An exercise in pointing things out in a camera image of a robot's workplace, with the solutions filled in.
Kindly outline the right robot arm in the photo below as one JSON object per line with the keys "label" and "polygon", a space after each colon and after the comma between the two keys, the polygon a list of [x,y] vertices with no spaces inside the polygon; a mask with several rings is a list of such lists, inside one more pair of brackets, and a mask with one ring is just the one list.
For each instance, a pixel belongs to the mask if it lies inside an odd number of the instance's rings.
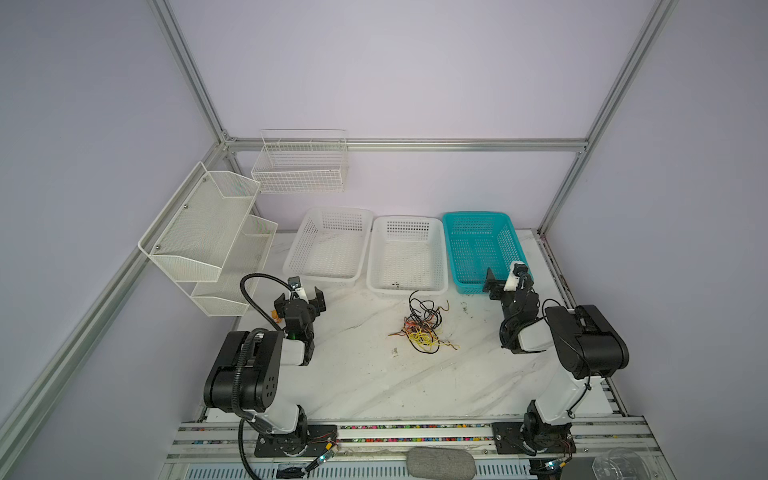
{"label": "right robot arm", "polygon": [[527,354],[522,334],[544,323],[560,362],[544,391],[528,404],[520,422],[491,425],[496,452],[502,455],[559,454],[544,469],[563,468],[575,453],[572,421],[580,404],[603,379],[629,363],[626,343],[594,305],[568,308],[539,299],[529,267],[515,262],[505,280],[488,269],[483,291],[500,302],[504,318],[499,327],[501,347]]}

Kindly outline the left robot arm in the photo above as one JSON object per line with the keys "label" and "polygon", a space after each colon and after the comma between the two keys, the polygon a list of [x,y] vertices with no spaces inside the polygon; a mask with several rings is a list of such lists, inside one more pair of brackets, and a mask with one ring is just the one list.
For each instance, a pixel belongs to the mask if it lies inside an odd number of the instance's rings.
{"label": "left robot arm", "polygon": [[[284,320],[283,326],[248,293],[247,283],[252,279],[267,279],[288,291],[274,301],[275,312]],[[311,362],[315,348],[314,322],[327,310],[324,292],[315,288],[315,296],[309,298],[298,276],[284,281],[263,272],[241,277],[239,289],[246,302],[272,328],[227,334],[204,384],[204,405],[238,417],[236,445],[248,478],[259,477],[245,449],[245,429],[251,428],[271,453],[299,457],[315,450],[317,456],[309,464],[275,473],[278,479],[305,479],[335,455],[337,428],[310,425],[301,405],[278,399],[278,382],[285,346],[301,349],[299,358],[293,361],[295,365],[307,366]]]}

